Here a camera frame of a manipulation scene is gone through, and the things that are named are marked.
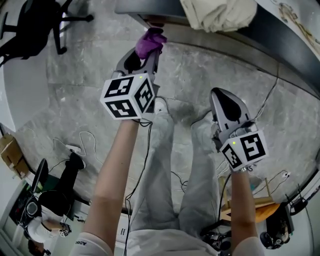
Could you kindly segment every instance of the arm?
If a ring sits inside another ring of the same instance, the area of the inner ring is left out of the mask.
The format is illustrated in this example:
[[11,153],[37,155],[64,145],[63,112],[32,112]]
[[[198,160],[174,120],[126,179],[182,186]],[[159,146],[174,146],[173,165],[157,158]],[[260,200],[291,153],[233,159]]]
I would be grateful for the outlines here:
[[256,208],[247,172],[232,173],[232,251],[240,242],[257,237]]
[[54,221],[54,220],[45,220],[42,222],[42,224],[48,229],[48,230],[51,230],[51,231],[54,231],[54,230],[62,230],[63,227],[62,225],[57,222],[57,221]]
[[115,250],[118,222],[138,128],[139,124],[132,120],[121,122],[99,173],[92,205],[84,224],[84,232],[105,241],[112,252]]

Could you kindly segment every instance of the gray floor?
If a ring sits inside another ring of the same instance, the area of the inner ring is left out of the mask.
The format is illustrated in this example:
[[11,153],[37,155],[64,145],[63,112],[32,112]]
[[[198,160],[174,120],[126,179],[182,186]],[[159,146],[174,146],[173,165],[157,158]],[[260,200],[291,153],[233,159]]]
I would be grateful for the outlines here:
[[[68,52],[58,56],[52,40],[47,46],[47,77],[50,91],[48,110],[37,115],[14,134],[23,153],[36,169],[42,158],[52,167],[67,157],[68,151],[58,141],[81,145],[79,132],[89,131],[96,139],[96,154],[103,161],[117,132],[113,121],[99,102],[104,81],[109,79],[119,59],[144,33],[143,27],[128,16],[113,13],[114,0],[74,1],[71,11],[94,13],[91,23],[73,24],[66,32]],[[255,116],[275,83],[275,78],[256,68],[222,54],[195,46],[168,43],[160,56],[156,83],[159,95],[168,100],[175,120],[172,171],[187,180],[192,164],[190,124],[209,109],[209,92],[213,87],[231,91]],[[291,176],[272,194],[281,202],[314,170],[314,158],[320,146],[320,104],[317,99],[282,80],[258,120],[264,130],[270,156],[259,162],[253,174],[272,178],[281,170]],[[93,194],[101,164],[95,159],[94,139],[82,134],[87,168],[80,172],[75,190],[84,198]],[[130,193],[143,168],[147,150],[147,129],[141,128],[129,171],[126,194]],[[216,166],[223,161],[216,154]],[[51,174],[60,176],[63,163]],[[281,175],[271,183],[273,191],[284,181]],[[266,196],[264,189],[257,197]],[[183,192],[177,177],[172,176],[174,208],[179,210]]]

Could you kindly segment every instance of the white t-shirt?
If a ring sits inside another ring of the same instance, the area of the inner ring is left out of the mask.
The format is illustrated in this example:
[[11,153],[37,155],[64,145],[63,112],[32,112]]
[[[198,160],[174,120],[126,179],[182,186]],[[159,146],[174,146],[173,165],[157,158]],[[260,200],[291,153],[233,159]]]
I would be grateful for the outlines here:
[[[90,233],[81,233],[70,256],[112,256],[106,242]],[[129,235],[128,256],[217,256],[210,245],[176,229],[137,230]],[[264,256],[257,237],[249,237],[234,250],[233,256]]]
[[41,205],[41,217],[34,218],[28,225],[27,231],[32,240],[38,243],[44,243],[46,240],[51,239],[59,234],[57,230],[50,231],[47,229],[42,222],[44,221],[55,221],[61,222],[63,217],[56,215],[48,208]]

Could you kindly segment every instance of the purple glove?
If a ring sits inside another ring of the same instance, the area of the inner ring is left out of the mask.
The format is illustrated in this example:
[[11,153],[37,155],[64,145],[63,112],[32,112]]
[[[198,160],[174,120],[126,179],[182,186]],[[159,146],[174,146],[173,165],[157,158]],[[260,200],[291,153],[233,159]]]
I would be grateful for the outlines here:
[[135,52],[141,60],[148,57],[149,53],[164,47],[163,44],[167,42],[167,38],[162,35],[163,29],[152,27],[139,39],[135,46]]

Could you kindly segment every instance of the person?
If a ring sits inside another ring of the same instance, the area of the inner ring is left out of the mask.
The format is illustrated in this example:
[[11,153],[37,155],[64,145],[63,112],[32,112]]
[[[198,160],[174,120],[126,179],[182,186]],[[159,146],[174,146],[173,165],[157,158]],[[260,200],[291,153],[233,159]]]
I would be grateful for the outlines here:
[[80,156],[72,152],[65,162],[65,169],[53,190],[43,192],[38,204],[41,205],[41,216],[35,217],[28,224],[28,249],[34,256],[45,253],[44,242],[59,235],[66,227],[61,224],[72,205],[74,185],[79,170],[86,167]]
[[[155,118],[145,172],[134,203],[128,256],[216,256],[200,232],[217,221],[219,191],[211,140],[212,113],[191,126],[193,162],[178,216],[171,198],[171,152],[174,121],[162,98]],[[129,166],[139,124],[123,120],[101,168],[83,232],[71,256],[112,256],[123,206]],[[231,232],[234,256],[262,256],[255,205],[246,172],[232,173]]]

